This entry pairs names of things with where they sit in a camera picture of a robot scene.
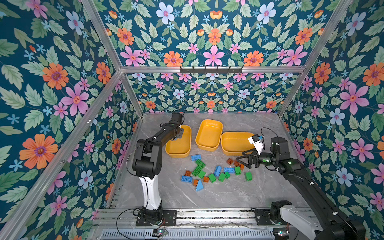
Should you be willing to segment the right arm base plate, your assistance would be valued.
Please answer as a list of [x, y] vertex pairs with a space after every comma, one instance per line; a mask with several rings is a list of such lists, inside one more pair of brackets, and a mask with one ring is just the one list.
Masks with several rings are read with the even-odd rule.
[[255, 219], [259, 226], [281, 226], [287, 224], [282, 219], [279, 210], [275, 208], [271, 208], [268, 210], [251, 208], [251, 211], [255, 214]]

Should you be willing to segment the green long lego brick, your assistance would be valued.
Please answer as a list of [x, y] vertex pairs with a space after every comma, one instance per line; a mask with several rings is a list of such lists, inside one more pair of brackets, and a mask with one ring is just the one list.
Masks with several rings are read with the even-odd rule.
[[195, 163], [196, 163], [197, 167], [200, 169], [204, 169], [206, 166], [206, 164], [200, 159], [196, 160]]

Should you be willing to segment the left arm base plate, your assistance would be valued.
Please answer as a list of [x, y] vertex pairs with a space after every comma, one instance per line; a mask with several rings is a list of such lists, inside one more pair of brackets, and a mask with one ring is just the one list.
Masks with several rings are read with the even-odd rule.
[[162, 225], [175, 226], [177, 221], [178, 211], [176, 210], [141, 210], [138, 213], [136, 226], [137, 227], [160, 227]]

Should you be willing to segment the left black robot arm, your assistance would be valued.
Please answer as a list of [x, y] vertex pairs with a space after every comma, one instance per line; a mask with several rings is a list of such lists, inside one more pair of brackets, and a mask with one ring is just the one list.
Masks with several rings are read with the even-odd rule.
[[143, 193], [143, 207], [149, 211], [160, 209], [158, 175], [163, 165], [163, 147], [177, 138], [181, 138], [184, 130], [181, 125], [185, 117], [181, 113], [173, 113], [171, 119], [160, 126], [153, 136], [140, 139], [133, 159], [132, 169], [139, 178]]

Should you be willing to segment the blue lego brick top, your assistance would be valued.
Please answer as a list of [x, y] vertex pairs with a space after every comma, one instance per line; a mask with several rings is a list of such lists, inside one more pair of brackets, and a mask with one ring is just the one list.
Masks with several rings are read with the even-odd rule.
[[192, 155], [191, 156], [191, 160], [192, 161], [197, 161], [197, 160], [201, 160], [202, 159], [202, 156], [200, 154], [198, 155]]

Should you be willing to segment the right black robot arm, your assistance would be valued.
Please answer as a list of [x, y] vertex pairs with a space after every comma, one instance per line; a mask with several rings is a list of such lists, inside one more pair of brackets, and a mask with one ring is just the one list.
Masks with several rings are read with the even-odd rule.
[[264, 137], [254, 135], [248, 141], [254, 148], [244, 151], [236, 160], [249, 169], [260, 165], [275, 167], [296, 188], [316, 216], [312, 219], [297, 210], [291, 202], [282, 200], [273, 202], [269, 211], [253, 209], [258, 221], [269, 219], [275, 225], [290, 224], [310, 240], [365, 239], [365, 226], [351, 220], [312, 181], [302, 162], [291, 157], [285, 138], [272, 138], [269, 152], [264, 151]]

